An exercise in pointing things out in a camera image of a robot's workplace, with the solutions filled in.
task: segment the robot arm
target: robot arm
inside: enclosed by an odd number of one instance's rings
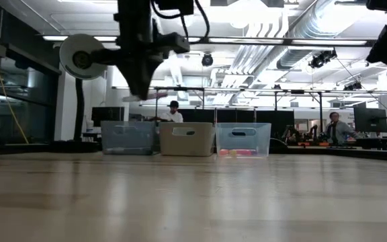
[[[95,63],[116,65],[129,85],[132,95],[146,99],[156,68],[168,58],[169,51],[189,52],[189,42],[177,33],[162,35],[152,19],[151,4],[160,9],[178,9],[180,14],[194,13],[193,0],[118,0],[114,20],[119,23],[121,35],[116,39],[118,50],[96,50],[91,53]]]

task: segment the black cable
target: black cable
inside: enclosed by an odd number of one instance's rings
[[[151,4],[152,4],[152,8],[153,8],[154,13],[155,13],[158,17],[160,17],[160,18],[163,18],[163,19],[176,19],[176,18],[182,16],[181,13],[178,13],[178,14],[175,14],[175,15],[171,15],[171,16],[163,15],[162,13],[159,13],[158,9],[156,8],[155,0],[150,0],[150,2],[151,2]]]
[[[163,19],[175,19],[175,18],[180,17],[181,18],[181,25],[183,26],[183,30],[185,32],[186,38],[189,38],[189,34],[187,32],[187,26],[186,26],[186,22],[185,22],[185,18],[183,16],[183,14],[178,13],[178,14],[171,15],[171,16],[163,15],[162,13],[159,13],[158,9],[156,8],[155,0],[150,0],[150,2],[152,4],[152,8],[153,8],[154,13],[158,17],[163,18]],[[191,42],[190,44],[200,44],[201,42],[205,41],[208,38],[208,35],[210,34],[210,21],[208,20],[207,14],[204,11],[204,9],[202,8],[199,0],[195,0],[195,4],[197,5],[198,10],[200,10],[202,18],[204,19],[204,22],[206,23],[206,33],[204,34],[204,37],[200,38],[200,40],[195,41],[195,42]]]
[[[210,33],[210,22],[208,21],[208,17],[206,15],[206,12],[201,6],[201,3],[198,0],[195,0],[195,4],[198,7],[198,10],[200,10],[202,18],[206,23],[206,33],[204,34],[204,37],[200,38],[200,40],[192,42],[191,44],[200,44],[201,42],[205,41],[208,38],[208,34]]]
[[[345,67],[345,65],[343,65],[343,63],[338,59],[336,58],[337,61],[340,62],[341,66],[352,76],[352,78],[354,78],[356,80],[356,77],[354,75],[352,75],[352,73]],[[369,93],[379,104],[381,104],[386,110],[387,110],[387,107],[377,98],[375,97],[373,94]]]
[[[187,31],[185,16],[180,16],[181,25],[183,26],[183,31],[185,32],[186,40],[189,42],[189,32]]]

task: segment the camera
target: camera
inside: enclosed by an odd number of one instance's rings
[[[210,54],[210,53],[204,54],[204,57],[202,57],[202,62],[201,63],[202,63],[203,67],[210,67],[211,65],[213,65],[212,54]]]

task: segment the man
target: man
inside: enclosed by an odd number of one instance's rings
[[[358,134],[350,128],[349,125],[339,120],[339,113],[331,112],[329,118],[331,119],[331,123],[329,123],[326,128],[329,143],[342,145],[346,141],[346,135],[353,138],[359,138]]]
[[[178,112],[179,102],[171,101],[169,104],[169,112],[163,113],[161,115],[161,120],[168,122],[183,122],[183,116]]]

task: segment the desk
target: desk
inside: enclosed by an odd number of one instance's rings
[[[387,241],[387,162],[328,155],[0,156],[0,241],[342,237]]]
[[[83,134],[83,141],[93,141],[93,142],[99,142],[99,137],[101,136],[100,132],[84,132]]]
[[[356,145],[363,149],[381,149],[387,151],[387,138],[358,138]]]

